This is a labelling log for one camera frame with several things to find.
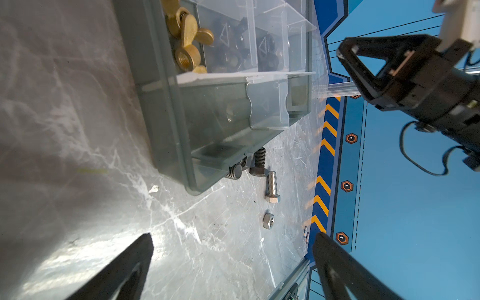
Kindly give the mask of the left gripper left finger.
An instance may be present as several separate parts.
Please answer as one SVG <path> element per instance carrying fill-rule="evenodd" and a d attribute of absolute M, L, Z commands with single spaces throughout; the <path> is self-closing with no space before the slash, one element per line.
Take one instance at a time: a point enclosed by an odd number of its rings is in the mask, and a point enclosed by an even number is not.
<path fill-rule="evenodd" d="M 145 287 L 153 252 L 151 234 L 141 235 L 68 298 L 70 300 L 139 300 Z"/>

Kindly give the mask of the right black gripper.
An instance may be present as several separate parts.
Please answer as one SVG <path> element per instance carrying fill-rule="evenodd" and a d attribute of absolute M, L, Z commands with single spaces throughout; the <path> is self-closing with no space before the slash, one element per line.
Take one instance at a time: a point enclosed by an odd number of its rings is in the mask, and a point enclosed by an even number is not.
<path fill-rule="evenodd" d="M 465 151 L 465 165 L 480 170 L 480 78 L 455 68 L 470 51 L 459 39 L 438 51 L 427 34 L 348 37 L 337 57 L 363 98 L 381 111 L 402 111 L 417 131 L 439 131 Z"/>

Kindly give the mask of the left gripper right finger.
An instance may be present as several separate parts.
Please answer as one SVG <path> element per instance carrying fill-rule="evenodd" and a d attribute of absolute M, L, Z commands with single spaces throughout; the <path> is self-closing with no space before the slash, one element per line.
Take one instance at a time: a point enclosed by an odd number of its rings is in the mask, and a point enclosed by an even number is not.
<path fill-rule="evenodd" d="M 312 253 L 327 300 L 400 300 L 348 252 L 320 232 Z"/>

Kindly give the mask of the black wing nut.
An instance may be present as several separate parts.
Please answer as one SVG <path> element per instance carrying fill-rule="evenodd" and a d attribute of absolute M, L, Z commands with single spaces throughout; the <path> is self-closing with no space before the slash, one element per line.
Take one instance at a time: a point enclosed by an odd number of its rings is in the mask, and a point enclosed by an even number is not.
<path fill-rule="evenodd" d="M 280 59 L 276 54 L 276 43 L 272 35 L 266 34 L 257 40 L 257 58 L 260 72 L 278 70 Z"/>
<path fill-rule="evenodd" d="M 210 71 L 237 73 L 253 69 L 247 17 L 240 21 L 220 17 L 212 27 L 214 44 L 206 53 Z"/>

